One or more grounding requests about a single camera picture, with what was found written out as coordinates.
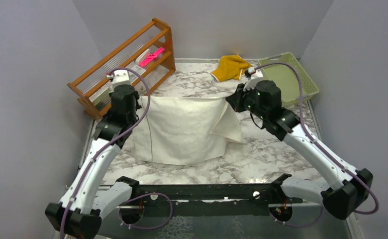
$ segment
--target gray wall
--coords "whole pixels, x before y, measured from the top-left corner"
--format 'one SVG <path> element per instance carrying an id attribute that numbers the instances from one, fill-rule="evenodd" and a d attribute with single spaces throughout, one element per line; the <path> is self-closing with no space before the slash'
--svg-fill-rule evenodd
<path id="1" fill-rule="evenodd" d="M 66 86 L 100 58 L 70 0 L 0 0 L 0 239 L 49 239 L 89 119 Z"/>
<path id="2" fill-rule="evenodd" d="M 177 58 L 301 56 L 332 0 L 73 0 L 105 56 L 150 19 L 169 23 Z"/>
<path id="3" fill-rule="evenodd" d="M 388 238 L 388 0 L 335 0 L 301 63 L 321 90 L 323 141 L 374 174 L 381 207 L 359 217 L 364 235 Z"/>

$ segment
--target wooden rack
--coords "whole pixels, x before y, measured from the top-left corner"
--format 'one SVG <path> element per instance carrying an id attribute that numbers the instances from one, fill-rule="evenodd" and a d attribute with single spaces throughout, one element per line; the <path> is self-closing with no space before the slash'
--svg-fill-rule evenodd
<path id="1" fill-rule="evenodd" d="M 119 62 L 118 65 L 112 68 L 128 66 L 130 63 L 134 62 L 134 60 L 139 55 L 141 55 L 144 51 L 146 51 L 149 47 L 155 46 L 157 48 L 163 47 L 165 51 L 163 52 L 160 58 L 150 63 L 147 66 L 147 68 L 145 68 L 145 72 L 141 76 L 145 78 L 148 74 L 154 71 L 159 65 L 162 65 L 163 67 L 167 68 L 168 72 L 150 88 L 150 91 L 153 92 L 155 89 L 157 89 L 157 87 L 161 83 L 163 83 L 172 73 L 175 72 L 175 57 L 174 57 L 174 49 L 173 49 L 173 43 L 172 43 L 171 27 L 167 23 L 157 18 L 154 18 L 150 23 L 145 25 L 132 37 L 130 37 L 128 40 L 122 43 L 115 50 L 110 52 L 106 57 L 101 59 L 97 64 L 92 66 L 88 71 L 83 73 L 75 81 L 68 83 L 68 87 L 70 87 L 70 89 L 79 96 L 78 102 L 80 102 L 80 104 L 84 106 L 86 113 L 88 113 L 91 117 L 93 117 L 93 119 L 95 120 L 102 119 L 103 116 L 110 108 L 110 103 L 105 105 L 102 109 L 96 108 L 94 103 L 90 100 L 90 97 L 93 94 L 95 94 L 97 91 L 99 91 L 106 83 L 108 83 L 109 79 L 106 78 L 106 75 L 99 76 L 97 83 L 94 86 L 92 86 L 90 89 L 86 90 L 85 92 L 80 90 L 78 88 L 78 85 L 80 85 L 84 80 L 86 80 L 90 76 L 93 79 L 92 74 L 94 74 L 95 72 L 97 73 L 97 75 L 99 75 L 98 70 L 102 66 L 110 65 L 112 62 L 111 60 L 113 60 L 114 56 L 116 56 L 119 52 L 124 50 L 129 44 L 134 42 L 137 38 L 139 38 L 143 33 L 145 33 L 151 27 L 158 28 L 160 30 L 160 33 L 155 35 L 153 38 L 151 38 L 146 44 L 141 46 L 135 53 L 133 53 L 129 57 L 126 57 L 125 59 L 122 60 L 122 62 Z M 140 79 L 136 79 L 132 83 L 132 85 L 136 86 L 138 83 L 140 83 Z"/>

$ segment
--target pink object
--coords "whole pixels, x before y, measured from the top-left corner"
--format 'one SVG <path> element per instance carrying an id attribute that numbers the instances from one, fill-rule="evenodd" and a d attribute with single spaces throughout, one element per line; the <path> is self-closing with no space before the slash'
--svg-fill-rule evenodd
<path id="1" fill-rule="evenodd" d="M 142 62 L 140 62 L 140 66 L 141 67 L 145 67 L 147 66 L 150 62 L 152 62 L 154 59 L 158 58 L 160 54 L 162 54 L 163 52 L 165 51 L 165 49 L 163 47 L 160 47 L 159 49 L 157 49 L 157 51 L 155 51 L 153 54 L 150 54 L 146 57 L 146 59 L 144 59 Z"/>

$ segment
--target marble table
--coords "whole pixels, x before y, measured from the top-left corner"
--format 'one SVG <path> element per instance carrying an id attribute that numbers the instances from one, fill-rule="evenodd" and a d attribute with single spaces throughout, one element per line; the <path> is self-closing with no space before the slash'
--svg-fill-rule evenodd
<path id="1" fill-rule="evenodd" d="M 155 92 L 168 97 L 225 97 L 232 94 L 240 81 L 217 82 L 210 75 L 216 62 L 177 63 L 176 72 Z M 290 110 L 299 114 L 299 106 Z M 306 123 L 315 133 L 308 104 L 304 103 Z M 130 139 L 112 162 L 103 184 L 113 184 L 122 175 L 142 184 L 228 184 L 272 182 L 283 173 L 320 181 L 320 174 L 288 145 L 279 142 L 265 130 L 259 130 L 247 112 L 239 113 L 245 145 L 229 143 L 223 157 L 187 166 L 165 165 L 137 161 L 132 155 Z"/>

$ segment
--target white cloth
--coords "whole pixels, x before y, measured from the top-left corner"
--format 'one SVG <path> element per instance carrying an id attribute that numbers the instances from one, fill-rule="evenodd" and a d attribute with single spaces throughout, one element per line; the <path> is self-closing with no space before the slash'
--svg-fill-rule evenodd
<path id="1" fill-rule="evenodd" d="M 147 97 L 139 102 L 140 116 Z M 223 156 L 227 142 L 245 143 L 236 113 L 225 98 L 151 97 L 147 116 L 131 139 L 136 159 L 175 165 Z"/>

